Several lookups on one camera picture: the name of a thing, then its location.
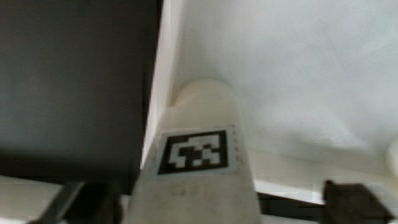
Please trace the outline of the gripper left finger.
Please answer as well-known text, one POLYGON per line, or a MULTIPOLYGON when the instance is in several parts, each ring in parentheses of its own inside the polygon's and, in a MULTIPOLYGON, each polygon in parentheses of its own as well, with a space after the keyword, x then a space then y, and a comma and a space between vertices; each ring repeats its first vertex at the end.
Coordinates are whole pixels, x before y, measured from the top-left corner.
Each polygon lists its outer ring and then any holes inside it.
POLYGON ((67 182, 31 224, 120 224, 118 183, 67 182))

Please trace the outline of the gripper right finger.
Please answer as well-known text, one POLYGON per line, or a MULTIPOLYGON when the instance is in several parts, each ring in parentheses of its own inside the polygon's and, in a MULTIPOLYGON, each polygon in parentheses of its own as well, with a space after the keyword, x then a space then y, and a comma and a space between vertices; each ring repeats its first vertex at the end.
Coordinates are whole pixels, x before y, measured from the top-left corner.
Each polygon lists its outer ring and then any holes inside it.
POLYGON ((360 183, 323 185, 323 210, 319 224, 388 224, 398 215, 360 183))

